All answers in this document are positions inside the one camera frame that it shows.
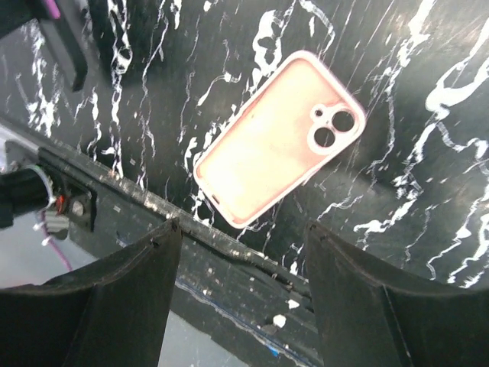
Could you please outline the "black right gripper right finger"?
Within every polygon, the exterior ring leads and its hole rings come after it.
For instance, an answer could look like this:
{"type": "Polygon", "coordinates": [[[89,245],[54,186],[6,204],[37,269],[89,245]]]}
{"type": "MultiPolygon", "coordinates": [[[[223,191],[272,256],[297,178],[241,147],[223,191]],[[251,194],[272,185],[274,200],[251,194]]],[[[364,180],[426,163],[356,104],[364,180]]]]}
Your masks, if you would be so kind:
{"type": "Polygon", "coordinates": [[[486,366],[488,292],[430,281],[305,229],[306,271],[327,366],[486,366]]]}

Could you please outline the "pink phone case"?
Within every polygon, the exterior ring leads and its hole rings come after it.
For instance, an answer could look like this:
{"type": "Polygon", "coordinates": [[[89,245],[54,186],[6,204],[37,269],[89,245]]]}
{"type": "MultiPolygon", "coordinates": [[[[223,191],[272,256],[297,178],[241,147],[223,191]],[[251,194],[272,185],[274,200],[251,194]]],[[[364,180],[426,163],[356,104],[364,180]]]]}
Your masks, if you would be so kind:
{"type": "Polygon", "coordinates": [[[298,50],[240,108],[195,163],[225,221],[249,226],[353,144],[366,115],[313,53],[298,50]]]}

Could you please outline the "black smartphone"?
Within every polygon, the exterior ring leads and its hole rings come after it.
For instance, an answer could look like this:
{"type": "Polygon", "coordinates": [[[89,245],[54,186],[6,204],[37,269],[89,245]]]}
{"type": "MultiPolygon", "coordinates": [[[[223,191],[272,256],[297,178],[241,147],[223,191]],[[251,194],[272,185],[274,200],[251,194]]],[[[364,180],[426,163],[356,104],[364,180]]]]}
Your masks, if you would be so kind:
{"type": "Polygon", "coordinates": [[[88,63],[72,28],[65,18],[40,19],[47,48],[74,92],[80,91],[88,73],[88,63]]]}

